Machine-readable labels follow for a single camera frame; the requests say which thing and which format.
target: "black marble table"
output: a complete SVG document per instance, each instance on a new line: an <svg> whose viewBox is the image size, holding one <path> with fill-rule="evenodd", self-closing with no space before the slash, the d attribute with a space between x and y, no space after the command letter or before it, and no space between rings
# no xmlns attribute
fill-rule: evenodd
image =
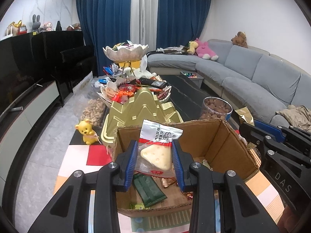
<svg viewBox="0 0 311 233"><path fill-rule="evenodd" d="M200 118L203 100L206 97L218 97L208 86L202 83L199 88L191 80L182 75L161 75L172 86L170 102L181 115L183 121L196 120ZM235 112L229 119L230 125L237 130L238 117Z"/></svg>

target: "television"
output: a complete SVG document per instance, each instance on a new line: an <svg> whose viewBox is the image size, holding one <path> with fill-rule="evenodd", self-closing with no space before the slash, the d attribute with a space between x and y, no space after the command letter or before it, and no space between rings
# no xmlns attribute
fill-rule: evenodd
<svg viewBox="0 0 311 233"><path fill-rule="evenodd" d="M34 84L43 70L32 54L32 33L0 41L0 121Z"/></svg>

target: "white curtain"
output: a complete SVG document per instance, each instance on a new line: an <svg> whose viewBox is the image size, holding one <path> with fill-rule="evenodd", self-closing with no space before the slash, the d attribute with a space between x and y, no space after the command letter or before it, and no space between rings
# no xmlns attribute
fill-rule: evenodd
<svg viewBox="0 0 311 233"><path fill-rule="evenodd" d="M158 0L131 0L131 41L156 49Z"/></svg>

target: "floor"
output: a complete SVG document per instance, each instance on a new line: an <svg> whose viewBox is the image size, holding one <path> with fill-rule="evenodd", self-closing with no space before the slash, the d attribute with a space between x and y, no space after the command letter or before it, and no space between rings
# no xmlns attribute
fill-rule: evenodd
<svg viewBox="0 0 311 233"><path fill-rule="evenodd" d="M77 98L66 98L42 131L27 162L19 185L15 206L15 227L27 233L39 213L53 196L55 180L78 118L73 114Z"/></svg>

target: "green candy wrapper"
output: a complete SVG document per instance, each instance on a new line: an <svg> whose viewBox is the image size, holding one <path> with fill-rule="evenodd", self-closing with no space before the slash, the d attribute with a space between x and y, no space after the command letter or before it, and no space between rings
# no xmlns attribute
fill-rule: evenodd
<svg viewBox="0 0 311 233"><path fill-rule="evenodd" d="M151 176L141 173L135 174L133 176L133 185L142 198L145 208L167 198Z"/></svg>

